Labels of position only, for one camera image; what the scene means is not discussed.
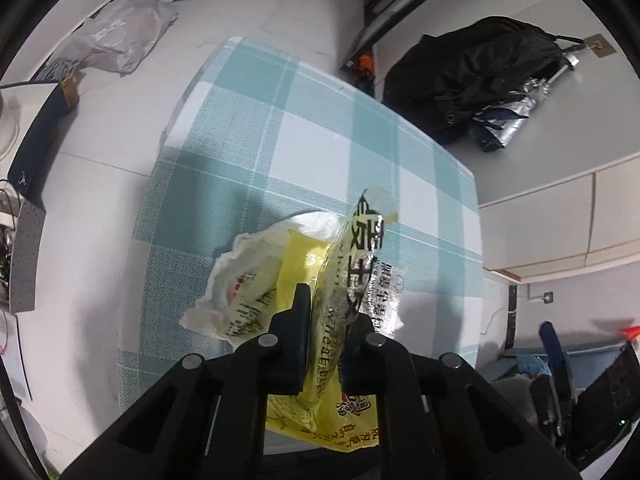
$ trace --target tile floor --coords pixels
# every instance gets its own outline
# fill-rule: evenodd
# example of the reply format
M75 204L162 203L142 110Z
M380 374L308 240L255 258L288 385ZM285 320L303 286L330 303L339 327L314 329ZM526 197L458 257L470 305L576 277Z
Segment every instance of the tile floor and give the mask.
M175 7L178 19L133 74L82 71L80 104L62 124L44 187L36 310L21 314L20 325L34 397L24 405L43 427L57 470L118 415L117 313L129 238L160 134L196 70L226 38L245 36L338 75L363 22L362 0L181 0ZM489 316L504 292L495 283ZM494 319L491 330L503 324Z

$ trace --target yellow plastic package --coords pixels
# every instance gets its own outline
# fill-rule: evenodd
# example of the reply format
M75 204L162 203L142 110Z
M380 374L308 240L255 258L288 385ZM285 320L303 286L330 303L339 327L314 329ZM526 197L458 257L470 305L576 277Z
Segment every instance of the yellow plastic package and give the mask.
M290 308L297 283L311 286L309 358L302 393L269 396L269 430L345 452L378 444L375 396L345 396L336 368L348 325L366 294L385 225L397 218L389 204L384 195L366 190L333 244L289 232L276 309Z

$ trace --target teal and white tablecloth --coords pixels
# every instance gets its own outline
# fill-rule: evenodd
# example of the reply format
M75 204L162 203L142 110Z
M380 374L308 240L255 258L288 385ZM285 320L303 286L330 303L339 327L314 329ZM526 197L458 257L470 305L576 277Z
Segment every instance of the teal and white tablecloth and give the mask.
M230 351L178 325L242 232L289 216L347 214L389 190L400 223L382 259L407 269L397 339L414 353L478 351L481 240L469 170L349 84L253 41L212 54L163 136L132 236L118 337L120 407L179 358Z

